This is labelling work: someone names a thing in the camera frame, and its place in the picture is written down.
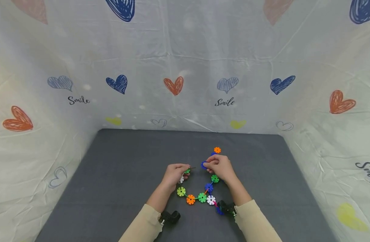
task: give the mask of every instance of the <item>lime green snowflake block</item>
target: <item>lime green snowflake block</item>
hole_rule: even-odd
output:
[[[218,183],[220,181],[220,178],[216,175],[212,175],[211,180],[213,183]]]
[[[186,193],[185,188],[183,188],[183,187],[179,187],[179,188],[177,189],[177,195],[178,195],[178,196],[183,197],[183,196],[185,196],[185,193]]]
[[[207,201],[207,195],[205,195],[204,193],[200,193],[200,194],[198,195],[198,200],[199,200],[200,202],[206,202],[206,201]]]

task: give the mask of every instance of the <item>gray table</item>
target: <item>gray table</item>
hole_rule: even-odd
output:
[[[117,242],[170,163],[197,167],[183,186],[204,191],[211,175],[200,164],[219,146],[284,242],[334,242],[322,212],[284,139],[278,135],[100,130],[36,242]],[[231,202],[224,183],[214,196]],[[212,206],[172,194],[167,211],[181,219],[156,241],[245,241],[234,219]]]

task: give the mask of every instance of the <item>light blue heart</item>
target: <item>light blue heart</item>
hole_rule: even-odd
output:
[[[55,89],[67,89],[72,92],[73,82],[66,76],[60,76],[59,78],[50,77],[48,78],[48,85]]]
[[[224,91],[228,94],[228,91],[233,89],[239,83],[239,79],[237,77],[231,77],[228,80],[225,78],[220,79],[217,83],[217,89],[220,91]]]

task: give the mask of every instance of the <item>fabric wall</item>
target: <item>fabric wall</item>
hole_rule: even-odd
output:
[[[370,241],[370,0],[0,0],[0,241],[34,240],[103,127],[280,134]]]

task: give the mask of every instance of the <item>white snowflake block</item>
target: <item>white snowflake block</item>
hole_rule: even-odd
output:
[[[208,202],[209,205],[214,205],[215,202],[216,202],[216,198],[214,196],[212,196],[212,195],[209,195],[207,197],[207,202]]]

